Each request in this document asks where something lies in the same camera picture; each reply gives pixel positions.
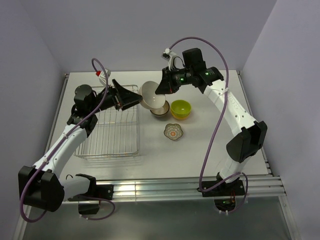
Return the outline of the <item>white ceramic bowl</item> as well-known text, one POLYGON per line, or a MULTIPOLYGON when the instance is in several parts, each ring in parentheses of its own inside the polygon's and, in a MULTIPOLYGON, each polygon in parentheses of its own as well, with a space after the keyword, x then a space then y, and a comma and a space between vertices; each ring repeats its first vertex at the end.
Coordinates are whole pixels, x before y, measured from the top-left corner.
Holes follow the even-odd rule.
POLYGON ((138 94, 142 96, 140 105, 147 110, 161 108, 166 101, 164 94, 156 94, 159 84, 154 81, 146 81, 139 89, 138 94))

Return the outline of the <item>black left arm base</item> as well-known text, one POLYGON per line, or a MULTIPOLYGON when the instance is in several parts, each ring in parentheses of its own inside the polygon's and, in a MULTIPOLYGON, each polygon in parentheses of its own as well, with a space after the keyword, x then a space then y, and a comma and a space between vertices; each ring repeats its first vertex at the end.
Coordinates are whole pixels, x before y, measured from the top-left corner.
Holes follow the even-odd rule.
POLYGON ((80 217, 91 220, 99 221, 109 218, 116 210, 116 205, 112 201, 114 193, 113 184, 98 184, 96 185, 93 193, 83 193, 67 199, 68 202, 78 202, 78 213, 80 217), (109 203, 112 206, 111 212, 106 216, 93 217, 96 215, 102 202, 109 203))

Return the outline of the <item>dark patterned ceramic bowl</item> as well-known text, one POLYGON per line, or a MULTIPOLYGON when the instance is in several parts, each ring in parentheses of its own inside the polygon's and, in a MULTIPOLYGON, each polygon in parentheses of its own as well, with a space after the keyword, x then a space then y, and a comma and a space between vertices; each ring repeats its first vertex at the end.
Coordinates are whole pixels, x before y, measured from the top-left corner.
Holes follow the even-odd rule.
POLYGON ((163 117, 169 112, 169 110, 170 110, 170 104, 166 100, 162 107, 157 109, 151 109, 150 112, 155 117, 163 117))

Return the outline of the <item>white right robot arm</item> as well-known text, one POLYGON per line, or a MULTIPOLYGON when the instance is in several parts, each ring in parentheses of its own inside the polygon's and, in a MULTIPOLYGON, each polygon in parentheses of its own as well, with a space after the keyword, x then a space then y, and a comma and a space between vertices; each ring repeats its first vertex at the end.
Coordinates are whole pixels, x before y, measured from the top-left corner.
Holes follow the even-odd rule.
POLYGON ((228 157, 218 173, 220 180, 216 183, 217 191, 227 195, 233 190, 233 182, 248 160, 262 148, 268 127, 264 121, 258 122, 245 110, 216 67, 206 66, 199 48, 185 50, 182 56, 184 67, 179 69, 174 66, 177 54, 169 48, 164 50, 162 57, 168 60, 168 66, 162 69, 162 79, 155 93, 174 94, 180 86, 193 85, 220 111, 219 120, 226 120, 233 134, 233 138, 226 144, 228 157))

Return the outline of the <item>lime green plastic bowl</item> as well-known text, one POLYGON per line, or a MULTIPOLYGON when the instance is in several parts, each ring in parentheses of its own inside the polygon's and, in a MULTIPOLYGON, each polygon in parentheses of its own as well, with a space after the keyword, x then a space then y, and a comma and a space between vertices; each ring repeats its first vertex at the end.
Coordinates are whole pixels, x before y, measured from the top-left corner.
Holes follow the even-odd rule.
POLYGON ((176 116, 183 117, 191 112, 192 107, 189 102, 182 99, 178 99, 171 103, 170 110, 176 116))

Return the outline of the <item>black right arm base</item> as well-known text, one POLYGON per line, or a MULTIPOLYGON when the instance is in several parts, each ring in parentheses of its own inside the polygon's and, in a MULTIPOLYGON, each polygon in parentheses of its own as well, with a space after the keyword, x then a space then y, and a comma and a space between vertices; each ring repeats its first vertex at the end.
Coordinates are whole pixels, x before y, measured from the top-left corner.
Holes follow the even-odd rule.
POLYGON ((223 182, 210 191, 204 191, 218 182, 218 180, 203 181, 201 183, 203 191, 201 191, 199 187, 197 191, 200 192, 204 198, 223 197, 214 199, 214 205, 219 214, 227 215, 233 213, 247 201, 248 186, 244 185, 239 177, 231 183, 223 182))

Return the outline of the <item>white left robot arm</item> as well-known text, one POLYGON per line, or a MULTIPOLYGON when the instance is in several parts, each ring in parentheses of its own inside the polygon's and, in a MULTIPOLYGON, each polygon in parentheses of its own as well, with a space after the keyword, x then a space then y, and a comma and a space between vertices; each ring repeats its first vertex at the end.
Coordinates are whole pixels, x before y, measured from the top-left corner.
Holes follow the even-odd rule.
POLYGON ((96 113, 109 108, 127 110, 143 97, 121 86, 115 79, 112 85, 96 93, 87 84, 74 91, 74 105, 66 126, 53 146, 33 166, 23 166, 18 172, 20 210, 32 206, 55 212, 63 201, 81 195, 86 200, 96 197, 96 178, 86 174, 61 181, 60 175, 76 149, 93 132, 98 118, 96 113))

